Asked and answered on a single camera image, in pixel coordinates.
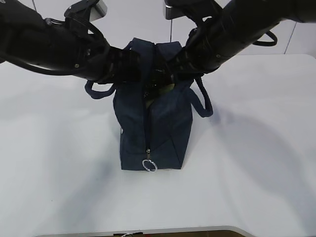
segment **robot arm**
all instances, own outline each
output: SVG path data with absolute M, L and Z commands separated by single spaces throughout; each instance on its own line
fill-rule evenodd
M 171 73 L 210 73 L 282 20 L 316 22 L 315 0 L 231 0 L 224 9 L 214 0 L 165 2 L 179 10 L 177 17 L 186 15 L 197 24 L 183 50 L 168 62 Z M 18 0 L 0 1 L 0 59 L 36 73 L 99 84 L 139 80 L 139 56 L 111 47 L 89 22 L 98 3 L 82 0 L 66 11 L 65 21 L 57 21 L 43 20 Z
M 0 58 L 33 72 L 74 75 L 100 84 L 120 82 L 125 77 L 119 73 L 138 80 L 138 55 L 111 47 L 89 22 L 92 6 L 98 3 L 78 2 L 66 11 L 65 21 L 58 21 L 43 20 L 18 0 L 0 2 Z
M 168 2 L 180 4 L 180 0 Z M 286 19 L 316 22 L 316 1 L 231 0 L 197 26 L 186 47 L 169 63 L 178 73 L 210 73 Z

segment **white table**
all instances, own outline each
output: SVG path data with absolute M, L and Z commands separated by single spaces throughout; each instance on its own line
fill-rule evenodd
M 0 65 L 0 236 L 233 230 L 316 236 L 316 60 L 237 56 L 205 76 L 182 170 L 122 171 L 111 98 Z

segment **zipper pull ring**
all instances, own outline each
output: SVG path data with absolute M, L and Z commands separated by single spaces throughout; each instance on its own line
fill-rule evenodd
M 146 150 L 146 154 L 147 154 L 147 159 L 143 160 L 143 167 L 145 170 L 147 170 L 148 172 L 156 172 L 158 170 L 157 165 L 155 164 L 155 162 L 153 162 L 152 160 L 150 160 L 150 149 Z M 146 162 L 152 164 L 154 166 L 155 169 L 149 169 L 146 166 Z

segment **navy blue bag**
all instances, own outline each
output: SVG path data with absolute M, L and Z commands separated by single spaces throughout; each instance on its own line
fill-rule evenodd
M 194 79 L 180 81 L 177 78 L 171 91 L 161 95 L 146 108 L 144 84 L 151 79 L 155 47 L 165 60 L 171 59 L 182 49 L 179 42 L 154 45 L 133 39 L 125 49 L 141 55 L 140 82 L 114 84 L 105 92 L 94 91 L 93 82 L 90 81 L 85 86 L 86 92 L 93 99 L 108 97 L 116 91 L 113 104 L 122 128 L 120 160 L 123 170 L 181 169 L 193 122 L 191 105 L 201 117 L 213 114 L 201 78 L 195 80 L 204 96 L 205 108 L 190 89 Z

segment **bag strap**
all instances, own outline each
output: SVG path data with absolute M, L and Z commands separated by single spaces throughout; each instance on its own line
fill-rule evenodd
M 195 92 L 191 88 L 188 88 L 188 90 L 187 90 L 187 97 L 188 97 L 190 103 L 193 105 L 193 107 L 197 111 L 197 113 L 202 118 L 211 117 L 213 115 L 213 107 L 212 107 L 211 100 L 207 94 L 207 91 L 203 85 L 201 77 L 196 78 L 196 82 L 197 82 L 197 85 L 198 85 L 198 87 L 199 87 L 199 89 L 204 97 L 205 108 L 203 107 L 198 96 L 195 94 Z
M 95 99 L 95 100 L 100 100 L 100 99 L 103 99 L 105 97 L 112 95 L 116 89 L 115 85 L 113 84 L 111 86 L 111 88 L 107 91 L 95 91 L 92 89 L 93 85 L 94 85 L 94 82 L 89 80 L 85 84 L 84 89 L 91 96 L 91 98 Z

